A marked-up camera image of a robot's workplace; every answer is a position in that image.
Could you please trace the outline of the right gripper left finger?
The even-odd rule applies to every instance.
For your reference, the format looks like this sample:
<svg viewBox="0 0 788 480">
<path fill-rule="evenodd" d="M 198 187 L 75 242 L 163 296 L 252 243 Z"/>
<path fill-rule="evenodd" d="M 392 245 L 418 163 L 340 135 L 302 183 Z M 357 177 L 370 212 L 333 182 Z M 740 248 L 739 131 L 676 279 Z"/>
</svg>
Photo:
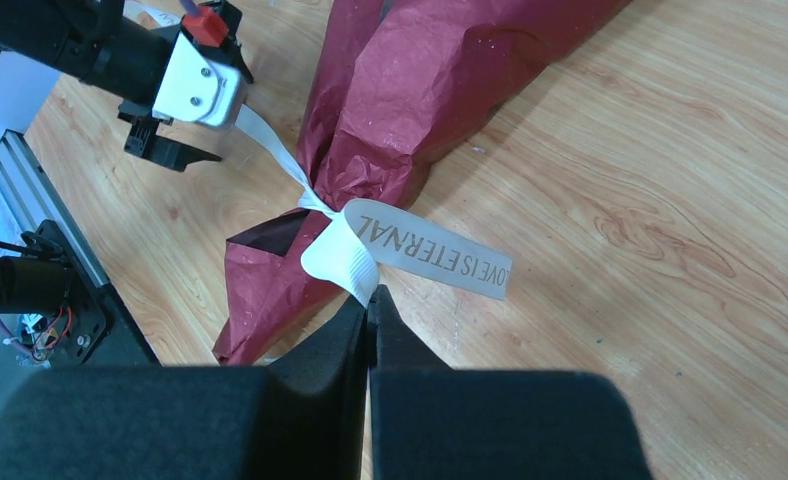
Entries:
<svg viewBox="0 0 788 480">
<path fill-rule="evenodd" d="M 355 479 L 366 311 L 267 366 L 34 374 L 0 412 L 0 479 Z"/>
</svg>

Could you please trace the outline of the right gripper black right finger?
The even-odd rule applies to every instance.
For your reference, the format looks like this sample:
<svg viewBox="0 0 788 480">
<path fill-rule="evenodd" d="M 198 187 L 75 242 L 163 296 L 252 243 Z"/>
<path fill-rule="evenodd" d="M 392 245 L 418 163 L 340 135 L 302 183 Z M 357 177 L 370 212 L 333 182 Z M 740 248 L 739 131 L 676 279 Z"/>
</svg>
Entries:
<svg viewBox="0 0 788 480">
<path fill-rule="evenodd" d="M 574 370 L 455 369 L 379 287 L 368 307 L 377 479 L 648 479 L 632 411 Z"/>
</svg>

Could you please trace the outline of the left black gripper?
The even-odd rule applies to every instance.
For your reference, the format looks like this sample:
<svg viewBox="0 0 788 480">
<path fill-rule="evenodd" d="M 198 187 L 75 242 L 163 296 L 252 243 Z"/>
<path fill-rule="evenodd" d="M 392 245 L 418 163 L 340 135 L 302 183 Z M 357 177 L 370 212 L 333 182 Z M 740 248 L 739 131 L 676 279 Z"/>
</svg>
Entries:
<svg viewBox="0 0 788 480">
<path fill-rule="evenodd" d="M 162 137 L 151 105 L 180 17 L 138 1 L 0 1 L 0 53 L 14 52 L 122 99 L 129 155 L 184 172 L 221 157 Z"/>
</svg>

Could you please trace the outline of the dark red wrapping paper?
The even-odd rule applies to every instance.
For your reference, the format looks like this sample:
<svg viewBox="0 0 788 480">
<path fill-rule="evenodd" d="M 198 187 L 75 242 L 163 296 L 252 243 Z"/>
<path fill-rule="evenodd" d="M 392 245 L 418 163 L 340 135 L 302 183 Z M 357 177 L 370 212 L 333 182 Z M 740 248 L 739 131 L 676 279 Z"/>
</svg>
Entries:
<svg viewBox="0 0 788 480">
<path fill-rule="evenodd" d="M 299 134 L 299 174 L 323 202 L 408 207 L 434 163 L 548 65 L 595 34 L 619 1 L 337 1 Z M 250 364 L 338 293 L 301 256 L 327 227 L 295 207 L 229 238 L 229 317 L 213 348 Z"/>
</svg>

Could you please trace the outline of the cream printed ribbon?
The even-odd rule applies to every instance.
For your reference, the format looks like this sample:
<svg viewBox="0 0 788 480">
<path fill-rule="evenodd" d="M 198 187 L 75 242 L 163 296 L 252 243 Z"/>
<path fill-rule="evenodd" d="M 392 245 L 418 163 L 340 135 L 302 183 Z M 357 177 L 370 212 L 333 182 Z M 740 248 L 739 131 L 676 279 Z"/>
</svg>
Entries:
<svg viewBox="0 0 788 480">
<path fill-rule="evenodd" d="M 330 219 L 301 255 L 302 269 L 311 277 L 338 285 L 362 305 L 380 284 L 380 264 L 505 299 L 513 267 L 509 256 L 382 202 L 354 199 L 335 211 L 314 193 L 299 163 L 257 112 L 241 103 L 231 125 L 264 147 L 302 186 L 299 207 Z"/>
</svg>

